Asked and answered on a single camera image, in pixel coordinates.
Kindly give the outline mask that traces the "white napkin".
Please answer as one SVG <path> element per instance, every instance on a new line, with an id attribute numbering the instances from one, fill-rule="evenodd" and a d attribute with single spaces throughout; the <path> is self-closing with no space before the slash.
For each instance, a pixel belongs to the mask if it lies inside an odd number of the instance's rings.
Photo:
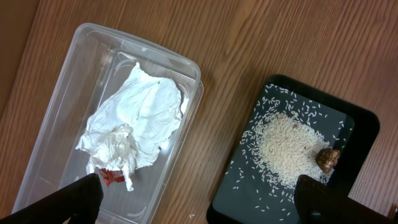
<path id="1" fill-rule="evenodd" d="M 163 143 L 180 127 L 181 105 L 182 93 L 171 78 L 151 76 L 136 64 L 86 122 L 76 148 L 90 156 L 87 174 L 120 171 L 132 191 L 130 176 L 152 166 Z"/>

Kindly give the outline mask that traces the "brown food scrap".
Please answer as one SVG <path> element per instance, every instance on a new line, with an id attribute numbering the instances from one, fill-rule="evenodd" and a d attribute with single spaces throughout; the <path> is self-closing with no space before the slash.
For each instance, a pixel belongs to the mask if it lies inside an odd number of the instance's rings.
<path id="1" fill-rule="evenodd" d="M 337 165 L 339 158 L 340 151 L 338 149 L 324 148 L 318 152 L 315 162 L 323 173 L 329 174 L 332 168 Z"/>

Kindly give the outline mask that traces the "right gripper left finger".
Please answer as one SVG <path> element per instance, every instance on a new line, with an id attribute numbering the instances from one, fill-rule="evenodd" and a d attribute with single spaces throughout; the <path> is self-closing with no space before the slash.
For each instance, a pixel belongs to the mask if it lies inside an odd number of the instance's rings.
<path id="1" fill-rule="evenodd" d="M 1 219 L 1 224 L 95 223 L 103 199 L 98 174 L 82 179 Z"/>

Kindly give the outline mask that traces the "red snack wrapper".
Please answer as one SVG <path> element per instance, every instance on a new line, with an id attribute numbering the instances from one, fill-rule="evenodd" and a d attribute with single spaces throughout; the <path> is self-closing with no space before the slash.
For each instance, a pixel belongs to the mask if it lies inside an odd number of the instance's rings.
<path id="1" fill-rule="evenodd" d="M 111 171 L 106 169 L 100 169 L 100 174 L 105 182 L 105 184 L 109 187 L 113 182 L 124 182 L 125 178 L 123 172 L 120 170 Z"/>

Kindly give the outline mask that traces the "pile of rice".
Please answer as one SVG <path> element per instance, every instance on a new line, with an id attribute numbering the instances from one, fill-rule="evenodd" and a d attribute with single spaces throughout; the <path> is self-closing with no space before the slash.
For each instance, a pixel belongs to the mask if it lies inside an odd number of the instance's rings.
<path id="1" fill-rule="evenodd" d="M 353 128 L 347 114 L 266 84 L 224 174 L 226 197 L 215 198 L 213 206 L 241 223 L 298 223 L 299 175 L 329 183 L 332 174 L 315 158 L 325 148 L 342 151 Z"/>

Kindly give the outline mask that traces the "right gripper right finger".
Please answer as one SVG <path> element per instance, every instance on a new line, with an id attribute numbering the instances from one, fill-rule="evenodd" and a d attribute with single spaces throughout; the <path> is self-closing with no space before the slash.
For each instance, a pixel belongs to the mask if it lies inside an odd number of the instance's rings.
<path id="1" fill-rule="evenodd" d="M 395 223 L 307 175 L 298 177 L 294 203 L 301 223 Z"/>

